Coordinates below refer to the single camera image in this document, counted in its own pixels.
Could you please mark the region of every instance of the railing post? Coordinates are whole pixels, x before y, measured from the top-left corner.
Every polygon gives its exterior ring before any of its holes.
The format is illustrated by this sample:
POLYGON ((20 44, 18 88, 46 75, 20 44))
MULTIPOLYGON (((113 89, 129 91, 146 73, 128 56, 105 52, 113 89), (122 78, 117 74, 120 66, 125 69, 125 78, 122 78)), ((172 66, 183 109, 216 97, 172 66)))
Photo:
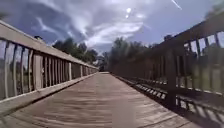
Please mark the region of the railing post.
POLYGON ((172 109, 176 105, 176 64, 174 58, 173 49, 167 51, 165 55, 165 64, 166 64, 166 78, 167 78, 167 92, 165 101, 166 105, 172 109))
POLYGON ((83 77, 82 65, 80 65, 80 77, 83 77))
POLYGON ((72 80, 72 63, 68 63, 68 75, 69 75, 69 80, 72 80))
POLYGON ((42 75, 42 56, 39 53, 35 53, 33 56, 33 82, 34 90, 41 89, 43 87, 43 75, 42 75))

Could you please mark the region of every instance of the bridge deck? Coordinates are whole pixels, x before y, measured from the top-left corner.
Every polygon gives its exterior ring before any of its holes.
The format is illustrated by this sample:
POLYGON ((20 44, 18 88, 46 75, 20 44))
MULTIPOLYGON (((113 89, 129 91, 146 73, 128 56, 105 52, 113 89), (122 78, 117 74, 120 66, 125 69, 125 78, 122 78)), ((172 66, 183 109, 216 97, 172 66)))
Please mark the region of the bridge deck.
POLYGON ((132 89, 110 74, 98 73, 3 118, 10 128, 198 128, 187 119, 132 89))

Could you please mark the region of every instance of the baluster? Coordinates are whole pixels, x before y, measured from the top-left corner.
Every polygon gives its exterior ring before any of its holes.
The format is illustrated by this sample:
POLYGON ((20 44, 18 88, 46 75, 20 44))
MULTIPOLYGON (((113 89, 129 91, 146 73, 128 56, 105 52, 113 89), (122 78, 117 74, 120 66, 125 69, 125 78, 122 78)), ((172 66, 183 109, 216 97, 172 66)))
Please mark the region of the baluster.
MULTIPOLYGON (((189 48, 189 51, 190 51, 190 58, 191 58, 191 61, 192 61, 192 46, 191 46, 191 42, 188 43, 188 48, 189 48)), ((194 77, 194 65, 193 65, 193 62, 190 62, 191 65, 190 65, 190 73, 191 73, 191 84, 192 84, 192 89, 195 89, 195 77, 194 77)))
POLYGON ((55 59, 54 58, 52 58, 52 60, 51 60, 51 65, 52 65, 52 67, 51 67, 51 69, 52 69, 52 85, 55 85, 56 84, 56 82, 55 82, 55 59))
POLYGON ((187 56, 186 51, 184 51, 183 55, 183 75, 184 75, 184 87, 188 88, 188 74, 187 74, 187 56))
MULTIPOLYGON (((210 47, 209 47, 209 41, 208 41, 208 38, 205 37, 204 38, 204 41, 205 41, 205 45, 206 47, 208 48, 208 53, 210 54, 210 47)), ((213 71, 212 71, 212 62, 211 62, 211 56, 208 54, 208 70, 209 70, 209 85, 210 85, 210 89, 211 89, 211 92, 214 91, 214 88, 213 88, 213 71)))
POLYGON ((32 64, 32 55, 33 55, 33 50, 29 50, 29 53, 28 53, 28 88, 29 88, 29 91, 31 92, 32 91, 32 87, 31 87, 31 64, 32 64))
POLYGON ((6 46, 5 46, 5 54, 4 54, 4 60, 5 60, 5 64, 4 64, 4 68, 5 68, 5 98, 9 97, 8 94, 8 52, 9 52, 9 42, 6 42, 6 46))
POLYGON ((24 58, 24 52, 25 52, 25 48, 22 47, 22 51, 21 51, 21 60, 20 60, 20 80, 21 80, 21 93, 24 93, 24 71, 23 71, 23 58, 24 58))
POLYGON ((177 80, 177 87, 181 87, 181 74, 180 74, 180 57, 179 56, 176 56, 176 72, 177 72, 177 77, 176 77, 176 80, 177 80))
POLYGON ((200 44, 199 44, 199 41, 198 40, 196 40, 196 46, 197 46, 198 61, 199 61, 199 63, 198 63, 198 68, 199 68, 199 89, 203 90, 203 87, 202 87, 202 85, 203 85, 202 68, 200 66, 200 64, 201 64, 201 60, 200 60, 201 50, 200 50, 200 44))
POLYGON ((18 46, 15 45, 14 47, 14 52, 13 52, 13 87, 14 87, 14 94, 15 96, 17 96, 17 80, 16 80, 16 75, 17 75, 17 72, 16 72, 16 55, 17 55, 17 49, 18 49, 18 46))
POLYGON ((51 58, 50 57, 48 57, 48 75, 49 75, 49 86, 52 86, 52 74, 51 74, 52 72, 51 72, 51 58))

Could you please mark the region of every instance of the handrail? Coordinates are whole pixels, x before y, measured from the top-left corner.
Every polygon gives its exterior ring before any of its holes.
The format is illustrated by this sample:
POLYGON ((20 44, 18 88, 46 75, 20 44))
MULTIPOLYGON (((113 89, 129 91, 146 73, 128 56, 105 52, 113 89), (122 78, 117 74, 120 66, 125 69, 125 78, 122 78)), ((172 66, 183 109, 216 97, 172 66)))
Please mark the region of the handrail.
POLYGON ((98 68, 0 21, 0 101, 89 76, 98 68))
POLYGON ((89 65, 87 63, 82 62, 81 60, 78 60, 72 56, 69 56, 66 53, 63 53, 57 49, 51 49, 46 44, 41 43, 37 39, 25 34, 24 32, 10 26, 9 24, 6 24, 3 21, 0 21, 0 39, 7 40, 11 42, 15 42, 16 44, 19 44, 21 46, 24 46, 26 48, 34 49, 36 51, 49 54, 61 59, 65 59, 74 63, 78 63, 84 66, 88 66, 91 68, 96 68, 92 65, 89 65))
POLYGON ((223 17, 221 13, 167 36, 137 59, 115 65, 111 72, 165 91, 169 106, 180 105, 177 97, 187 97, 224 110, 223 17))

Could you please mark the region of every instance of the green foliage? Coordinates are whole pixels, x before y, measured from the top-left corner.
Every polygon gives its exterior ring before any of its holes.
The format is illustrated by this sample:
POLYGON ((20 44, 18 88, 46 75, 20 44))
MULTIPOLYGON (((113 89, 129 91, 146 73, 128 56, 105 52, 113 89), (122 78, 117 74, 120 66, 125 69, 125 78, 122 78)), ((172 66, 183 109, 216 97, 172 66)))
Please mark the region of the green foliage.
POLYGON ((90 64, 96 61, 98 55, 95 50, 88 49, 85 43, 77 44, 72 38, 68 38, 64 42, 57 41, 53 47, 90 64))
POLYGON ((224 11, 224 1, 214 5, 213 9, 206 14, 205 18, 209 19, 223 11, 224 11))
POLYGON ((4 12, 0 12, 0 20, 7 17, 8 15, 4 12))
POLYGON ((99 66, 102 70, 110 70, 119 63, 132 61, 155 45, 146 47, 141 42, 127 42, 123 38, 117 38, 109 52, 100 56, 99 66))

